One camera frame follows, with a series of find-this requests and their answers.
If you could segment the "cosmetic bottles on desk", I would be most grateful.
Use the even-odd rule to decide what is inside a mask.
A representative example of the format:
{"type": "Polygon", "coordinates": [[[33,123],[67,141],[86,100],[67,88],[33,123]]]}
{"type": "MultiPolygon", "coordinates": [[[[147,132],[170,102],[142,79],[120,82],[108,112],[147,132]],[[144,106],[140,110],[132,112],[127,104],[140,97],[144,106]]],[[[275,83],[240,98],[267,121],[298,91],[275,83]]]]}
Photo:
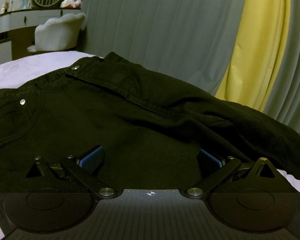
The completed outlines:
{"type": "Polygon", "coordinates": [[[31,8],[31,5],[29,5],[29,0],[20,0],[16,5],[14,5],[13,0],[6,0],[0,9],[0,14],[29,8],[31,8]]]}

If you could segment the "yellow curtain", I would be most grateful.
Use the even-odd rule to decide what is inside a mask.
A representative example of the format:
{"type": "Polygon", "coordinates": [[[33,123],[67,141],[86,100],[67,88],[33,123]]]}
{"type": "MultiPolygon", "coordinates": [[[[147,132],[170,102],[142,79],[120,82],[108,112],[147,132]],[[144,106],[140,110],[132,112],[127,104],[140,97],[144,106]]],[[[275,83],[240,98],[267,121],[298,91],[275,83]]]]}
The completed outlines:
{"type": "Polygon", "coordinates": [[[264,110],[287,44],[291,1],[245,0],[217,98],[264,110]]]}

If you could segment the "lavender bed cover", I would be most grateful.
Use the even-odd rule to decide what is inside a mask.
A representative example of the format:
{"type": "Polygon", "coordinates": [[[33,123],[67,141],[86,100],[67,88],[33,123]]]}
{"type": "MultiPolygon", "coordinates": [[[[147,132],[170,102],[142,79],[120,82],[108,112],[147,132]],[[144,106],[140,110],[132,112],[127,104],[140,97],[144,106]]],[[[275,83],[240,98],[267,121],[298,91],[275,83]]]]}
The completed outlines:
{"type": "Polygon", "coordinates": [[[300,135],[115,53],[1,64],[0,239],[300,239],[300,135]]]}

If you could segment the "white vanity desk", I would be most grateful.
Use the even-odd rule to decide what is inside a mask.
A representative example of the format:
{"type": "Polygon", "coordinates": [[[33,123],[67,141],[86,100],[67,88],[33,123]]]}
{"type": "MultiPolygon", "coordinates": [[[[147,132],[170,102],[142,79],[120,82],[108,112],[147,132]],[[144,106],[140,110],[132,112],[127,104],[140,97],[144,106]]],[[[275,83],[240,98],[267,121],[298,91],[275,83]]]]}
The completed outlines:
{"type": "Polygon", "coordinates": [[[0,15],[0,64],[32,55],[34,30],[51,18],[80,13],[80,9],[19,10],[0,15]]]}

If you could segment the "pink plush toy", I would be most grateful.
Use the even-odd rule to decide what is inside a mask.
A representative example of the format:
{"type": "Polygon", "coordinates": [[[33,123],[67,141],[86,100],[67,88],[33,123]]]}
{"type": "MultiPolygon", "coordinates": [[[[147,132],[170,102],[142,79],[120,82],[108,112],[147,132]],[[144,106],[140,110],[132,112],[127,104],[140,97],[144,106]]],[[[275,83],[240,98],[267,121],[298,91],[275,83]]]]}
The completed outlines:
{"type": "Polygon", "coordinates": [[[81,8],[82,2],[83,2],[83,0],[75,0],[74,4],[73,4],[73,7],[74,8],[81,8]]]}

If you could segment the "grey-green curtain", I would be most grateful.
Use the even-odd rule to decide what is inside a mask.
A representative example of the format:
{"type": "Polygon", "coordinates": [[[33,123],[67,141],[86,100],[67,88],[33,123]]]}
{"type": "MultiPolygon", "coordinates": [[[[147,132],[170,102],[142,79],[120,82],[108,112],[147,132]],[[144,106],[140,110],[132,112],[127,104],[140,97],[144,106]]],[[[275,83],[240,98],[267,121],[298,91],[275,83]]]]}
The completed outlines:
{"type": "MultiPolygon", "coordinates": [[[[83,0],[82,50],[114,51],[216,96],[245,0],[83,0]]],[[[291,1],[285,52],[263,113],[300,134],[300,0],[291,1]]]]}

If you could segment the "black pants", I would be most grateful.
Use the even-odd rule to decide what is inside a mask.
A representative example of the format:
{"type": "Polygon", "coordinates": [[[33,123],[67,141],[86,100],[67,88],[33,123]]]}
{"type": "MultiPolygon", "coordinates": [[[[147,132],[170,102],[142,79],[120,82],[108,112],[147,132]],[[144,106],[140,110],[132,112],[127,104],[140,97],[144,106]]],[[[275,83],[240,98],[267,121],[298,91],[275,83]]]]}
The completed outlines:
{"type": "Polygon", "coordinates": [[[99,178],[121,189],[188,187],[200,180],[201,149],[244,163],[266,157],[300,180],[296,131],[115,53],[0,65],[0,193],[32,158],[59,162],[95,145],[104,148],[99,178]]]}

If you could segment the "white shell-back chair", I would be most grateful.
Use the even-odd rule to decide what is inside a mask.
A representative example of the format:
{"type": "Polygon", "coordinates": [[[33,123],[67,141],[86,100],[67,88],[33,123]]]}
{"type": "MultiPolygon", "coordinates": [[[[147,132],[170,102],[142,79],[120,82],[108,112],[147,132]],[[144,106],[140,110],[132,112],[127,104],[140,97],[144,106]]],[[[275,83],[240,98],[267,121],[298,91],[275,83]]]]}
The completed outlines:
{"type": "Polygon", "coordinates": [[[61,18],[51,18],[34,31],[34,45],[29,53],[41,51],[64,51],[77,45],[79,31],[85,20],[85,13],[65,14],[61,18]]]}

